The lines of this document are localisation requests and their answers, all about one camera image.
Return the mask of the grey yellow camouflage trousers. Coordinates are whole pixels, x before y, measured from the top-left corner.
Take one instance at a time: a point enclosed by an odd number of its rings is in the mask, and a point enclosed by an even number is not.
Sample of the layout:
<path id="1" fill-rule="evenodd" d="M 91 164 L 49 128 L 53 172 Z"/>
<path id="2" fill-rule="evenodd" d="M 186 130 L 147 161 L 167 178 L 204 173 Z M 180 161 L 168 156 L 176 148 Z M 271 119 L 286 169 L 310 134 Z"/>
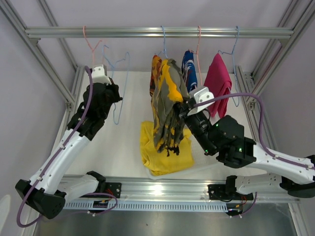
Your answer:
<path id="1" fill-rule="evenodd" d="M 163 150 L 179 154 L 184 138 L 184 122 L 176 115 L 176 103 L 188 98 L 188 91 L 180 68 L 174 59 L 162 60 L 158 87 L 151 97 L 154 118 L 153 140 L 157 152 Z"/>

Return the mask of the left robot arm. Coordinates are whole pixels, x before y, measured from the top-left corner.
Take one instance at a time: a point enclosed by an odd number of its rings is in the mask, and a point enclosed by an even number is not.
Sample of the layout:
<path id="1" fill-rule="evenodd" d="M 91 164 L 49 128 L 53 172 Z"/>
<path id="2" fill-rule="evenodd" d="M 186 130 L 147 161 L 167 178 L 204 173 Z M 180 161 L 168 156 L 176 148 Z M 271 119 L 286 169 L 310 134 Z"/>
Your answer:
<path id="1" fill-rule="evenodd" d="M 83 102 L 67 125 L 58 148 L 30 179 L 16 183 L 15 189 L 25 204 L 47 219 L 53 219 L 66 203 L 79 197 L 112 195 L 107 190 L 106 178 L 95 171 L 67 184 L 61 184 L 61 180 L 78 154 L 103 127 L 112 104 L 121 100 L 119 87 L 113 82 L 87 86 Z"/>

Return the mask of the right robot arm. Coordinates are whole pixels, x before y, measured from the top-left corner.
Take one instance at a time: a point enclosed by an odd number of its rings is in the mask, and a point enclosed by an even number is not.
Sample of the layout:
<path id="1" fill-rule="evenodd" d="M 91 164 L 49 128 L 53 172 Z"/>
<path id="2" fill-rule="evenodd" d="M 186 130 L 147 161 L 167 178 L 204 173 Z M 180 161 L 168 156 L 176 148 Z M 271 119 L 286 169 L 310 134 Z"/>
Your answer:
<path id="1" fill-rule="evenodd" d="M 174 106 L 176 115 L 189 128 L 205 155 L 214 156 L 223 165 L 265 170 L 255 176 L 228 176 L 224 184 L 210 184 L 211 200 L 253 199 L 255 192 L 285 191 L 297 198 L 315 196 L 315 157 L 295 159 L 264 148 L 244 135 L 244 127 L 229 115 L 211 124 L 202 111 L 190 115 L 194 104 L 187 100 Z"/>

